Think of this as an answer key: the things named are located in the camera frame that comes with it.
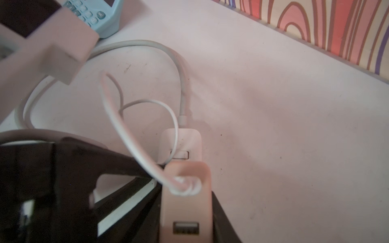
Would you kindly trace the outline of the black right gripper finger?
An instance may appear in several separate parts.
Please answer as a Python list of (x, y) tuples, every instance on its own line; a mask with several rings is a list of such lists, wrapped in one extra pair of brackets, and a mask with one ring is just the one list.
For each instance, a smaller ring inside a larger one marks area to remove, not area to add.
[(216, 194), (212, 192), (213, 210), (213, 242), (214, 243), (242, 243), (238, 234), (230, 223)]

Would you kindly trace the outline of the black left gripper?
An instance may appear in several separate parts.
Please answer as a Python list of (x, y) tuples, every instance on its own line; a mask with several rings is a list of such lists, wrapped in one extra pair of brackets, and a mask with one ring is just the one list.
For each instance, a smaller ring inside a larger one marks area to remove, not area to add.
[(136, 162), (75, 139), (1, 146), (1, 242), (156, 243), (161, 186), (103, 234), (98, 224), (151, 181)]

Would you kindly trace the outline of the pink charger adapter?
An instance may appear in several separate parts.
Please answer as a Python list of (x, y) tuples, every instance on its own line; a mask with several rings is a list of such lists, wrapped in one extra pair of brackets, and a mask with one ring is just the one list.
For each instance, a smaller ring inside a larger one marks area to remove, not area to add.
[(160, 243), (213, 242), (211, 172), (204, 162), (173, 161), (165, 172), (178, 182), (189, 182), (185, 195), (163, 186)]

